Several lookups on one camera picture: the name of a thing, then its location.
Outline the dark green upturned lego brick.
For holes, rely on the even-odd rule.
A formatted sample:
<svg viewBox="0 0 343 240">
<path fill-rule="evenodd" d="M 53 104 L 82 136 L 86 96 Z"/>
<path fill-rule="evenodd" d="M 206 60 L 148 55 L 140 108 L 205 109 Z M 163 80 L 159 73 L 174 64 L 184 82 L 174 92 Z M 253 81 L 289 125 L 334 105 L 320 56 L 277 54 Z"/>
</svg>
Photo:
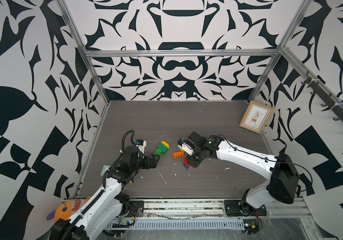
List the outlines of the dark green upturned lego brick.
<svg viewBox="0 0 343 240">
<path fill-rule="evenodd" d="M 163 155 L 165 153 L 167 153 L 168 151 L 168 147 L 164 146 L 164 145 L 158 145 L 157 146 L 157 150 L 154 152 L 155 155 Z"/>
</svg>

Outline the wooden picture frame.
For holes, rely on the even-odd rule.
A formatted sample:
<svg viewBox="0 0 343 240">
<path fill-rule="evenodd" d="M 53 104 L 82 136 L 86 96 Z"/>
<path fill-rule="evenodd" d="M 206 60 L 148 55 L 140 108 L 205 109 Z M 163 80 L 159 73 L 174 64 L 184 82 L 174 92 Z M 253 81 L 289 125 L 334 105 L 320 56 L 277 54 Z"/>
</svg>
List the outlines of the wooden picture frame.
<svg viewBox="0 0 343 240">
<path fill-rule="evenodd" d="M 251 101 L 241 120 L 240 127 L 261 134 L 274 113 L 274 108 Z"/>
</svg>

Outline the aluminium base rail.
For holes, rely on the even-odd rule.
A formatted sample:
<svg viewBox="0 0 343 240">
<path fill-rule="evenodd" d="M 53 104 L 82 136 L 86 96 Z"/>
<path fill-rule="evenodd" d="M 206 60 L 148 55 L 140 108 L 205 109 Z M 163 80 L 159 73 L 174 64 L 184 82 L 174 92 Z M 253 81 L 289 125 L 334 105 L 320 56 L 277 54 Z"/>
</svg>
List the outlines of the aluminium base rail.
<svg viewBox="0 0 343 240">
<path fill-rule="evenodd" d="M 227 218 L 238 211 L 239 198 L 214 199 L 131 199 L 130 208 L 141 217 L 178 218 Z M 302 198 L 290 205 L 281 202 L 264 204 L 252 211 L 247 218 L 311 218 L 312 215 Z"/>
</svg>

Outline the wall hook rack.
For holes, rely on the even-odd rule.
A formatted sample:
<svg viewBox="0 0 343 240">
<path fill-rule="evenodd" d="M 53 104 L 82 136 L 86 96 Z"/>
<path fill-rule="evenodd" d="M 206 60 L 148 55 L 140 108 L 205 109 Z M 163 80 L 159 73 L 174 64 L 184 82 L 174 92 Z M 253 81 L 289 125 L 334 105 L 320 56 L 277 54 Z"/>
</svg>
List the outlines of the wall hook rack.
<svg viewBox="0 0 343 240">
<path fill-rule="evenodd" d="M 334 113 L 333 120 L 343 123 L 343 102 L 320 79 L 314 78 L 309 71 L 306 72 L 306 77 L 301 84 L 307 85 L 312 90 L 311 98 L 318 96 L 322 101 L 321 107 Z"/>
</svg>

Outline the red square lego brick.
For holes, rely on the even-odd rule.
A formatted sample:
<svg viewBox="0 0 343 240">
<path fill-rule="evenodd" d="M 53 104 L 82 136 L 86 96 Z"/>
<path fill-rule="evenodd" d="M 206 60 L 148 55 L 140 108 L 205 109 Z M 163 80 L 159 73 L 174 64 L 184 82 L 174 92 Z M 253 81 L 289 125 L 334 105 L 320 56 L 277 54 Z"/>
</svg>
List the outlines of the red square lego brick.
<svg viewBox="0 0 343 240">
<path fill-rule="evenodd" d="M 185 166 L 190 166 L 190 165 L 188 164 L 187 159 L 184 159 L 184 165 L 185 165 Z"/>
</svg>

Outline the dark green long lego brick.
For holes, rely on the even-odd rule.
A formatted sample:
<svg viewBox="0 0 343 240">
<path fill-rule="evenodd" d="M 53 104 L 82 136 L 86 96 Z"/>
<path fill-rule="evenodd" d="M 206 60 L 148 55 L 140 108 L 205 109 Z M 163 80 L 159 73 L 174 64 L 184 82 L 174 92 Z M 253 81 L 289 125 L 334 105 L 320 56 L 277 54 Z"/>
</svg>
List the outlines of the dark green long lego brick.
<svg viewBox="0 0 343 240">
<path fill-rule="evenodd" d="M 162 153 L 165 154 L 168 151 L 168 148 L 166 148 L 163 144 L 159 143 L 157 146 L 157 149 L 162 150 Z"/>
</svg>

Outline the orange plush shark toy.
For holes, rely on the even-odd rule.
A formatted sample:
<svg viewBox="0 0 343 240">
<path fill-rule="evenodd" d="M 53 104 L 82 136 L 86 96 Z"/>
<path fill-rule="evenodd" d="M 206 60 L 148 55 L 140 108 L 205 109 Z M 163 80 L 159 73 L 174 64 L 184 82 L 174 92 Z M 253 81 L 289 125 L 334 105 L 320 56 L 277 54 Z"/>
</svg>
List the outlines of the orange plush shark toy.
<svg viewBox="0 0 343 240">
<path fill-rule="evenodd" d="M 46 220 L 53 221 L 54 223 L 57 222 L 59 219 L 67 220 L 74 213 L 80 210 L 89 200 L 90 197 L 85 199 L 68 200 L 67 202 L 64 202 L 60 207 L 58 207 L 55 211 L 49 213 L 46 216 Z"/>
</svg>

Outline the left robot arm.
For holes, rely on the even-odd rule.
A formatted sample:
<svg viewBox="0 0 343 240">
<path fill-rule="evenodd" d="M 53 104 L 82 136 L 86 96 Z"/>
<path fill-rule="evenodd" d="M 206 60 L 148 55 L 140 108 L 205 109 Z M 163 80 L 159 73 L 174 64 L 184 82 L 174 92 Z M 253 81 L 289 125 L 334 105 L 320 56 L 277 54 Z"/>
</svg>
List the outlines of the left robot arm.
<svg viewBox="0 0 343 240">
<path fill-rule="evenodd" d="M 126 146 L 127 135 L 133 137 L 134 131 L 129 130 L 122 137 L 120 155 L 104 172 L 100 188 L 67 220 L 56 221 L 49 239 L 95 240 L 114 218 L 128 213 L 129 196 L 122 190 L 140 170 L 156 168 L 160 156 L 145 155 L 144 140 L 131 140 L 130 145 Z"/>
</svg>

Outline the orange long lego brick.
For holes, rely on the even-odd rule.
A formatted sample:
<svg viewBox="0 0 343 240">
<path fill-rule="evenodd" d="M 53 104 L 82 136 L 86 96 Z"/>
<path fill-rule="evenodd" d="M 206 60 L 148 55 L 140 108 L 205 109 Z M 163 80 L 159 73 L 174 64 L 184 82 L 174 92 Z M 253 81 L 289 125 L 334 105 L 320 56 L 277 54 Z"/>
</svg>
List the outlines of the orange long lego brick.
<svg viewBox="0 0 343 240">
<path fill-rule="evenodd" d="M 184 157 L 185 155 L 185 152 L 184 151 L 178 151 L 178 152 L 174 152 L 173 153 L 173 157 L 176 159 L 176 158 L 182 158 Z"/>
</svg>

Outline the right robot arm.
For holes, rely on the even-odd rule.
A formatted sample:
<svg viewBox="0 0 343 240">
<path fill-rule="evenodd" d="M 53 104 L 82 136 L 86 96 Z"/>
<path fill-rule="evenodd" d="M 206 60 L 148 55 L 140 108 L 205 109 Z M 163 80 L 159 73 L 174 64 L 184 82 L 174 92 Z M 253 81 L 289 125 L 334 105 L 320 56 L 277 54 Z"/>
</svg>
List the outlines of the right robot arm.
<svg viewBox="0 0 343 240">
<path fill-rule="evenodd" d="M 239 201 L 226 200 L 225 212 L 229 217 L 266 216 L 266 204 L 280 202 L 292 204 L 300 193 L 298 165 L 281 153 L 278 156 L 258 153 L 229 142 L 223 135 L 207 138 L 192 132 L 181 138 L 178 147 L 187 153 L 186 168 L 197 168 L 206 158 L 228 161 L 249 169 L 265 181 L 252 189 L 246 189 Z"/>
</svg>

